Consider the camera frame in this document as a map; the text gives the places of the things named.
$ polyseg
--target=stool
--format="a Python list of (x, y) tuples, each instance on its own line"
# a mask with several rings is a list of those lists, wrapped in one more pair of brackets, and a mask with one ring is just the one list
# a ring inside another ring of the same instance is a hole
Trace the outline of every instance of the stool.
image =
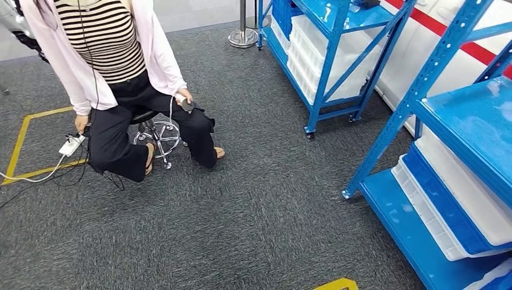
[(153, 122), (153, 117), (158, 112), (152, 111), (144, 107), (137, 107), (133, 113), (132, 125), (138, 124), (138, 132), (133, 139), (133, 143), (137, 145), (146, 139), (156, 144), (155, 158), (162, 158), (166, 169), (172, 167), (171, 162), (167, 159), (167, 155), (179, 144), (179, 129), (171, 122), (157, 121)]

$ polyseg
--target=white cable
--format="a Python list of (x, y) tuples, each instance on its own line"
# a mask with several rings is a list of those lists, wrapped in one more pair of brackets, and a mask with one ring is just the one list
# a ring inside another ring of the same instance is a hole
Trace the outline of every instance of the white cable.
[(45, 181), (47, 180), (48, 178), (50, 178), (50, 176), (52, 176), (56, 171), (57, 169), (60, 167), (60, 164), (62, 163), (62, 161), (64, 160), (64, 157), (66, 157), (66, 155), (62, 155), (62, 157), (60, 158), (60, 161), (59, 163), (57, 163), (57, 166), (55, 166), (55, 168), (53, 169), (53, 171), (50, 173), (50, 175), (48, 175), (47, 177), (43, 178), (43, 179), (38, 179), (38, 180), (33, 180), (33, 179), (28, 179), (28, 178), (15, 178), (15, 177), (9, 177), (5, 174), (3, 174), (2, 172), (0, 172), (0, 175), (2, 175), (3, 177), (7, 178), (7, 179), (10, 179), (10, 180), (25, 180), (25, 181), (28, 181), (28, 182), (33, 182), (33, 183), (37, 183), (37, 182), (41, 182), (41, 181)]
[(173, 101), (174, 101), (174, 96), (171, 96), (171, 103), (169, 105), (169, 123), (173, 123)]

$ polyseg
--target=red stripe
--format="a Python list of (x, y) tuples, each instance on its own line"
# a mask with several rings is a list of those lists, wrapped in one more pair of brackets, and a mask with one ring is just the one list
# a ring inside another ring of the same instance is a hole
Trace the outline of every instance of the red stripe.
[[(400, 9), (400, 7), (402, 7), (403, 5), (403, 0), (386, 0), (386, 2), (393, 5), (396, 9)], [(430, 31), (434, 32), (439, 36), (443, 36), (447, 28), (446, 25), (440, 23), (439, 21), (430, 17), (428, 14), (423, 13), (422, 11), (416, 8), (414, 8), (414, 10), (412, 11), (411, 18), (418, 21), (421, 25), (425, 26)], [(474, 57), (475, 59), (483, 63), (484, 65), (489, 65), (489, 63), (491, 63), (492, 60), (496, 57), (495, 54), (474, 42), (469, 42), (462, 45), (461, 49), (470, 56)], [(512, 65), (505, 70), (504, 74), (512, 79)]]

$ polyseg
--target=foot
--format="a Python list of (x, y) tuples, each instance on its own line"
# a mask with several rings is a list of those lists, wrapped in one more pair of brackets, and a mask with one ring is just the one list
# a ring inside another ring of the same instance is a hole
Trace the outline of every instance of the foot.
[(217, 159), (222, 159), (226, 155), (224, 149), (220, 147), (213, 147), (213, 149), (215, 149), (215, 152), (217, 152)]
[(147, 143), (147, 161), (146, 161), (146, 176), (153, 170), (153, 156), (155, 155), (156, 147), (153, 143)]

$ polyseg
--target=black and white striped top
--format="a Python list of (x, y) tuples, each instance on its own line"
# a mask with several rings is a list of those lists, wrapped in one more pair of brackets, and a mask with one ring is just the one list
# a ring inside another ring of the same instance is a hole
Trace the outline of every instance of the black and white striped top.
[(71, 46), (107, 83), (124, 82), (146, 69), (132, 14), (120, 0), (80, 9), (67, 2), (55, 0), (55, 5)]

